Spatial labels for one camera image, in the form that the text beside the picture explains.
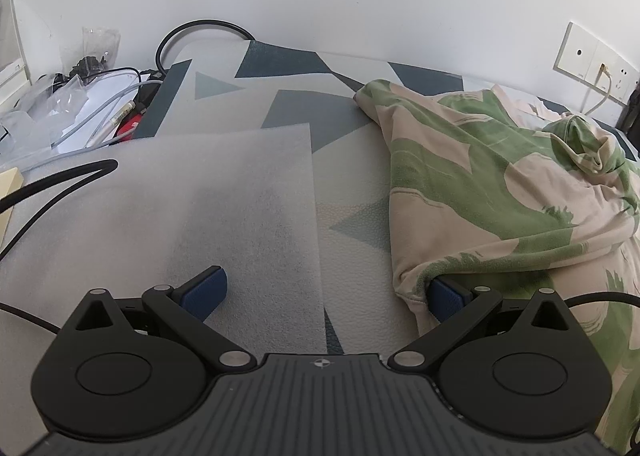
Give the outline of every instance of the green patterned blanket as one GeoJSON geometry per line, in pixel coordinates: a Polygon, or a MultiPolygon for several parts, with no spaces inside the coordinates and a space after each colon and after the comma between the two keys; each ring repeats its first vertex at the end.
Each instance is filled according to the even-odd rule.
{"type": "MultiPolygon", "coordinates": [[[[590,119],[541,115],[497,86],[427,97],[377,80],[354,98],[391,152],[393,285],[421,331],[433,320],[425,286],[440,274],[511,298],[639,294],[639,170],[590,119]],[[549,122],[530,129],[530,116],[549,122]]],[[[640,310],[573,312],[612,375],[596,434],[626,452],[640,414],[640,310]]]]}

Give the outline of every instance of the white cable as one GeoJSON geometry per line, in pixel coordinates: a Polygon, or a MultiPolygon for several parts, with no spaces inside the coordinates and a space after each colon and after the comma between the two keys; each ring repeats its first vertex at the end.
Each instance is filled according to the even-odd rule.
{"type": "Polygon", "coordinates": [[[31,171],[32,169],[36,169],[37,167],[42,167],[43,165],[47,165],[49,162],[53,162],[54,160],[68,159],[68,157],[75,157],[80,153],[88,153],[89,151],[95,151],[96,149],[100,149],[101,147],[109,146],[110,144],[115,144],[116,142],[120,142],[121,140],[123,140],[124,137],[128,137],[135,130],[136,130],[135,128],[130,129],[129,131],[126,131],[126,133],[123,133],[122,135],[118,135],[117,137],[114,137],[113,139],[109,139],[108,141],[104,141],[100,144],[95,144],[95,146],[83,147],[82,149],[76,149],[76,151],[68,151],[66,153],[60,153],[59,155],[56,155],[54,157],[49,157],[49,159],[44,159],[42,162],[38,162],[35,165],[28,167],[23,171],[23,173],[26,173],[27,171],[31,171]]]}
{"type": "Polygon", "coordinates": [[[613,80],[611,78],[611,74],[609,73],[609,69],[607,68],[607,65],[604,63],[602,63],[602,66],[600,67],[600,72],[596,77],[596,82],[598,82],[598,79],[600,78],[601,74],[604,74],[607,77],[609,77],[609,89],[607,90],[607,94],[604,96],[604,99],[602,99],[599,103],[597,103],[596,106],[591,108],[588,112],[585,112],[585,115],[593,113],[595,110],[597,110],[600,106],[604,104],[604,101],[606,101],[609,98],[609,95],[611,95],[611,85],[613,84],[613,80]]]}
{"type": "Polygon", "coordinates": [[[93,139],[95,137],[95,134],[102,129],[102,127],[104,126],[104,123],[107,122],[107,119],[109,118],[109,114],[110,113],[111,112],[108,112],[108,111],[104,112],[104,117],[100,121],[100,124],[98,124],[97,127],[94,129],[94,132],[91,134],[91,136],[89,137],[89,140],[86,142],[84,147],[90,146],[89,142],[91,141],[91,139],[93,139]]]}
{"type": "Polygon", "coordinates": [[[55,141],[53,144],[51,144],[51,147],[60,146],[60,144],[62,144],[64,141],[66,141],[71,135],[73,135],[76,131],[78,131],[78,129],[80,129],[87,122],[89,122],[91,119],[93,119],[98,113],[100,113],[102,110],[104,110],[114,100],[119,99],[123,95],[126,95],[130,91],[133,91],[133,90],[135,90],[136,88],[138,88],[140,86],[146,86],[147,84],[162,84],[162,81],[161,80],[156,80],[156,79],[151,79],[151,80],[147,80],[147,81],[137,82],[137,83],[132,84],[131,86],[125,88],[124,90],[116,93],[106,103],[102,104],[97,110],[95,110],[93,113],[91,113],[91,115],[89,115],[87,118],[85,118],[81,123],[79,123],[78,125],[74,126],[74,128],[71,129],[71,131],[69,131],[68,133],[65,133],[57,141],[55,141]]]}

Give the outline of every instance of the black cable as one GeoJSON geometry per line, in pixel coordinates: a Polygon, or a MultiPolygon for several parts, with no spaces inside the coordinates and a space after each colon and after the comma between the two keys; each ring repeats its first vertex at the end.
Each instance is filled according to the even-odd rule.
{"type": "Polygon", "coordinates": [[[568,308],[574,306],[586,305],[588,303],[600,303],[602,301],[612,301],[614,303],[626,303],[627,305],[637,306],[640,308],[640,297],[624,292],[592,292],[576,295],[565,299],[564,303],[568,308]]]}
{"type": "Polygon", "coordinates": [[[41,328],[44,328],[45,330],[49,330],[51,333],[57,335],[58,332],[60,331],[60,328],[58,326],[55,326],[54,324],[51,324],[48,321],[45,321],[44,319],[41,319],[40,317],[36,317],[35,315],[31,315],[29,312],[26,312],[24,310],[21,310],[19,308],[14,308],[13,306],[9,306],[6,305],[5,303],[0,303],[0,310],[5,311],[5,312],[9,312],[13,315],[15,315],[16,317],[20,317],[22,319],[25,319],[25,321],[29,321],[32,322],[33,324],[40,326],[41,328]]]}
{"type": "MultiPolygon", "coordinates": [[[[93,74],[89,74],[86,77],[81,77],[80,79],[83,82],[91,82],[100,75],[112,74],[113,72],[135,72],[135,74],[138,76],[138,82],[142,82],[142,74],[140,74],[140,70],[138,70],[137,68],[133,68],[132,66],[123,66],[122,68],[111,68],[110,70],[102,70],[101,72],[94,72],[93,74]]],[[[51,88],[53,89],[53,91],[55,91],[56,86],[64,86],[70,80],[71,79],[55,82],[51,85],[51,88]]]]}
{"type": "Polygon", "coordinates": [[[102,70],[101,72],[95,72],[94,74],[89,74],[86,77],[82,77],[82,80],[89,81],[95,79],[96,77],[98,77],[98,75],[112,74],[113,72],[125,72],[127,70],[135,72],[138,76],[138,82],[142,82],[142,75],[140,75],[140,70],[138,70],[137,68],[133,68],[132,66],[123,66],[122,68],[111,68],[110,70],[102,70]]]}
{"type": "Polygon", "coordinates": [[[172,37],[175,36],[175,34],[178,34],[179,32],[182,32],[183,30],[186,30],[186,29],[191,29],[192,27],[199,27],[204,25],[224,27],[225,29],[229,29],[229,30],[233,30],[234,32],[237,32],[246,40],[250,40],[250,41],[255,40],[255,38],[249,32],[244,30],[242,27],[238,27],[233,23],[224,22],[221,20],[195,20],[195,21],[180,25],[179,27],[176,27],[174,30],[172,30],[167,34],[164,40],[162,40],[162,42],[160,43],[160,46],[158,46],[158,50],[156,51],[156,67],[158,67],[158,70],[160,71],[163,77],[166,76],[166,70],[162,66],[161,56],[162,56],[162,51],[164,50],[164,47],[166,46],[166,44],[171,40],[172,37]]]}
{"type": "MultiPolygon", "coordinates": [[[[53,175],[46,176],[45,178],[41,178],[40,180],[36,180],[31,182],[30,184],[25,185],[24,187],[18,189],[17,191],[8,194],[4,198],[0,199],[0,214],[4,211],[10,209],[14,205],[22,202],[23,200],[31,197],[39,192],[46,191],[60,183],[72,180],[74,178],[78,178],[78,176],[89,175],[86,178],[76,182],[73,185],[70,185],[64,191],[57,194],[51,200],[49,200],[44,207],[42,207],[34,216],[20,229],[20,231],[12,238],[12,240],[6,245],[6,247],[0,252],[0,261],[4,259],[4,257],[9,253],[9,251],[13,248],[13,246],[20,240],[22,236],[24,236],[25,232],[30,229],[30,227],[36,223],[38,218],[40,218],[47,210],[53,207],[57,202],[62,200],[65,196],[71,194],[74,191],[77,191],[81,187],[84,187],[88,183],[95,181],[99,178],[102,178],[105,175],[108,175],[112,171],[114,171],[118,166],[118,162],[116,160],[99,160],[98,162],[86,163],[83,165],[78,165],[76,167],[72,167],[70,169],[66,169],[65,171],[60,171],[59,173],[54,173],[53,175]]],[[[18,308],[14,308],[13,306],[6,305],[5,303],[0,303],[0,310],[9,312],[13,315],[16,315],[26,321],[30,321],[33,324],[43,327],[44,329],[49,330],[53,333],[58,333],[60,328],[55,326],[44,319],[40,319],[30,313],[27,313],[18,308]]]]}

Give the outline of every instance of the clear plastic bag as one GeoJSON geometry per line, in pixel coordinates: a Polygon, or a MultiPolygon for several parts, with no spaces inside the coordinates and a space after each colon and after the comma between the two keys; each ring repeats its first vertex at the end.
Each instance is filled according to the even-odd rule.
{"type": "Polygon", "coordinates": [[[47,74],[40,77],[33,85],[29,88],[27,93],[25,93],[18,103],[15,106],[15,110],[24,111],[31,114],[32,112],[38,112],[38,109],[44,110],[46,107],[46,102],[51,94],[53,93],[53,83],[56,80],[56,74],[47,74]]]}
{"type": "Polygon", "coordinates": [[[89,74],[113,68],[119,47],[117,30],[82,27],[82,53],[89,74]]]}
{"type": "Polygon", "coordinates": [[[0,171],[17,167],[24,171],[51,156],[49,130],[24,111],[0,117],[0,171]]]}
{"type": "Polygon", "coordinates": [[[42,121],[49,130],[51,143],[62,137],[63,131],[76,121],[76,116],[88,100],[78,75],[47,99],[48,111],[42,121]]]}
{"type": "Polygon", "coordinates": [[[45,76],[36,81],[16,107],[49,134],[49,144],[54,143],[66,128],[75,121],[82,106],[89,100],[80,78],[76,75],[64,86],[53,92],[54,76],[45,76]]]}

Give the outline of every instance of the electrical socket panel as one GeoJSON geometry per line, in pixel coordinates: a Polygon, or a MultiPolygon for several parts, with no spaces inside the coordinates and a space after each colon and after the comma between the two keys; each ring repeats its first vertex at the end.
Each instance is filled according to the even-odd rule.
{"type": "Polygon", "coordinates": [[[584,80],[598,40],[575,23],[569,23],[556,59],[556,68],[584,80]]]}
{"type": "Polygon", "coordinates": [[[603,64],[607,65],[611,74],[610,96],[626,103],[638,83],[638,70],[587,30],[573,22],[569,23],[556,59],[556,68],[607,93],[609,78],[601,71],[603,64]]]}

